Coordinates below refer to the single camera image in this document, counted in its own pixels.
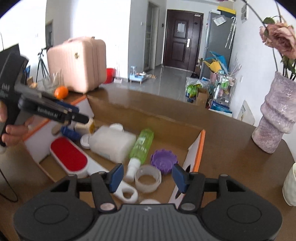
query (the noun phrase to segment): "orange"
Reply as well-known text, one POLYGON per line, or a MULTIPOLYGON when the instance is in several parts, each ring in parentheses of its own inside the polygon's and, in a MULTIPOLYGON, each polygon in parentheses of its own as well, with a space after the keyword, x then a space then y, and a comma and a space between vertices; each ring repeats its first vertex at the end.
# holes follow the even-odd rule
POLYGON ((55 92, 54 92, 54 96, 59 99, 65 99, 68 96, 69 90, 67 87, 65 86, 60 86, 58 88, 56 88, 55 92))

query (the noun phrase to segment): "wooden table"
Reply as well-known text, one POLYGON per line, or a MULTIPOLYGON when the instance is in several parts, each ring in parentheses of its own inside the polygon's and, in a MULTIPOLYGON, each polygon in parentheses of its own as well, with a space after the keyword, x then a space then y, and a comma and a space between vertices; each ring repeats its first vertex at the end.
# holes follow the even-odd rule
MULTIPOLYGON (((212 178, 227 173, 270 201, 283 215, 283 226, 277 241, 296 240, 296 207, 288 206, 282 195, 284 180, 294 163, 284 140, 275 153, 270 155, 252 141, 254 127, 188 103, 120 89, 115 85, 106 85, 90 92, 89 95, 204 128, 206 140, 200 172, 212 178)), ((81 94, 71 93, 68 101, 80 96, 81 94)), ((34 165, 21 144, 0 158, 0 167, 22 200, 17 204, 11 204, 0 197, 0 229, 14 241, 17 240, 12 227, 15 210, 24 201, 50 185, 51 181, 34 165)), ((4 187, 4 181, 0 181, 0 187, 4 187)), ((206 195, 205 198, 210 201, 212 197, 206 195)))

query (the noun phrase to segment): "suitcase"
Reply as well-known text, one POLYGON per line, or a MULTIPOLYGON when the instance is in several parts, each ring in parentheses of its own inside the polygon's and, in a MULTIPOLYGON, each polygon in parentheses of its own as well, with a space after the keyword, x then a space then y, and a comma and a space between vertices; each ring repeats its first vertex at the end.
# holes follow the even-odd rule
POLYGON ((52 47, 47 52, 50 76, 61 73, 64 86, 70 91, 86 93, 104 83, 106 44, 94 37, 79 37, 52 47))

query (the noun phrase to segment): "purple lid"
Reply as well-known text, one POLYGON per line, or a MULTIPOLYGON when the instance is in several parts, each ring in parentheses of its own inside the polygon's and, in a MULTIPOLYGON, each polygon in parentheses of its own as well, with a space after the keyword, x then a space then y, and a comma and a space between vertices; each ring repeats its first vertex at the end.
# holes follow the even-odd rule
POLYGON ((151 165, 161 171, 161 174, 171 173, 174 164, 177 164, 177 156, 172 151, 157 150, 151 155, 151 165))

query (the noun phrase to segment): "green bottle on rack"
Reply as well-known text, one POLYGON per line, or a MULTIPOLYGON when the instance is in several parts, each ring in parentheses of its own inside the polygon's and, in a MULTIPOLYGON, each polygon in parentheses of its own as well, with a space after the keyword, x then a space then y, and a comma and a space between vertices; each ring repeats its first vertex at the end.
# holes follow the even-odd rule
POLYGON ((135 143, 135 146, 130 153, 130 162, 128 164, 128 170, 125 176, 125 180, 127 182, 133 182, 135 180, 135 174, 137 170, 146 161, 153 138, 154 133, 150 129, 145 129, 141 131, 135 143))

